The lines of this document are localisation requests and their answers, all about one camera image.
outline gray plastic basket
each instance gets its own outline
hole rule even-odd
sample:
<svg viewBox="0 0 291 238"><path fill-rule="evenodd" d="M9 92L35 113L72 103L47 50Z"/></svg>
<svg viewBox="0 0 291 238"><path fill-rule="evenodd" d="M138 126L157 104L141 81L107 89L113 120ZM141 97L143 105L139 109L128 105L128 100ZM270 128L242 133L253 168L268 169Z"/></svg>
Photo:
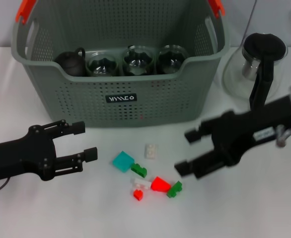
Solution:
<svg viewBox="0 0 291 238"><path fill-rule="evenodd" d="M208 0L37 0L23 21L14 25L12 55L52 120L83 120L91 127L196 119L229 49L225 18L214 16ZM180 45L192 57L175 74L131 77L72 77L53 62L78 47L120 55L129 45ZM130 94L137 101L106 100Z"/></svg>

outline lego brick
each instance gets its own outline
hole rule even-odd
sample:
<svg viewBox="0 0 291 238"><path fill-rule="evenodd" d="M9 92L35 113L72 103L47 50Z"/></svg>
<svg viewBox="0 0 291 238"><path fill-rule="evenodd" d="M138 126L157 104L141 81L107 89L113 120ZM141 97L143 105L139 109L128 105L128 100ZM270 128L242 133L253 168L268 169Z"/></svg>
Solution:
<svg viewBox="0 0 291 238"><path fill-rule="evenodd" d="M160 177L156 177L151 184L151 189L159 192L168 192L171 189L171 185Z"/></svg>
<svg viewBox="0 0 291 238"><path fill-rule="evenodd" d="M145 145L145 158L146 159L156 159L158 146L155 144L146 144Z"/></svg>
<svg viewBox="0 0 291 238"><path fill-rule="evenodd" d="M134 197L138 200L141 201L142 198L144 197L144 193L141 190L135 190L134 191Z"/></svg>
<svg viewBox="0 0 291 238"><path fill-rule="evenodd" d="M146 177L147 174L146 168L142 168L139 164L133 164L131 166L131 170L143 178Z"/></svg>
<svg viewBox="0 0 291 238"><path fill-rule="evenodd" d="M124 151L122 151L112 162L112 164L118 168L119 170L121 170L123 173L127 172L131 166L134 164L135 160L128 155L127 153L125 153Z"/></svg>
<svg viewBox="0 0 291 238"><path fill-rule="evenodd" d="M134 185L138 189L149 190L151 188L151 182L139 178L134 179Z"/></svg>
<svg viewBox="0 0 291 238"><path fill-rule="evenodd" d="M167 192L169 198L175 197L177 192L182 191L182 183L178 181L173 187Z"/></svg>

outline red lego brick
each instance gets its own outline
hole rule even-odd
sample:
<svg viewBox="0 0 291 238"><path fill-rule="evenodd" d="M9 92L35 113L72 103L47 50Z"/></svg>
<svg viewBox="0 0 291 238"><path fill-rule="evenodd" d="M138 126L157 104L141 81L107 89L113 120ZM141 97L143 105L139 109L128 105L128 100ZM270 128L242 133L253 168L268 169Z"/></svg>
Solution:
<svg viewBox="0 0 291 238"><path fill-rule="evenodd" d="M156 177L151 184L151 189L159 192L168 192L171 189L171 185L163 179Z"/></svg>
<svg viewBox="0 0 291 238"><path fill-rule="evenodd" d="M138 200L141 201L142 198L144 197L144 193L141 190L135 190L134 191L134 197Z"/></svg>

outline orange basket handle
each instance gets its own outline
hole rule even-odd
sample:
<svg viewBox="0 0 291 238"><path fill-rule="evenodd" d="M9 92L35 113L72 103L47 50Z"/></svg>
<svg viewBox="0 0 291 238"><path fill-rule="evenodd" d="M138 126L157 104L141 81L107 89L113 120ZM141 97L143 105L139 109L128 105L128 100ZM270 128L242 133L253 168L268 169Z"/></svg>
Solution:
<svg viewBox="0 0 291 238"><path fill-rule="evenodd" d="M18 22L20 16L22 16L22 24L24 25L27 22L35 3L36 0L23 0L19 10L17 11L15 22Z"/></svg>
<svg viewBox="0 0 291 238"><path fill-rule="evenodd" d="M221 12L222 16L225 16L225 8L221 3L221 0L209 0L209 4L216 18L220 17L219 11Z"/></svg>

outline glass cup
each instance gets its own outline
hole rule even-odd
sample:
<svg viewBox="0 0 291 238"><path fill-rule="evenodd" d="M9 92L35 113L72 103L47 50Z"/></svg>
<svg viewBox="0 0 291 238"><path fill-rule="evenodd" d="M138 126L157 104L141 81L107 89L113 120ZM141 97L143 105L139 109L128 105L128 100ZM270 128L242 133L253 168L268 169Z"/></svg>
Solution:
<svg viewBox="0 0 291 238"><path fill-rule="evenodd" d="M131 46L123 56L123 71L126 76L151 75L154 69L152 53L145 46Z"/></svg>
<svg viewBox="0 0 291 238"><path fill-rule="evenodd" d="M181 68L182 63L189 57L187 51L176 45L163 47L160 51L156 70L158 74L176 73Z"/></svg>
<svg viewBox="0 0 291 238"><path fill-rule="evenodd" d="M91 77L118 76L118 64L114 57L104 53L94 53L86 64L87 74Z"/></svg>

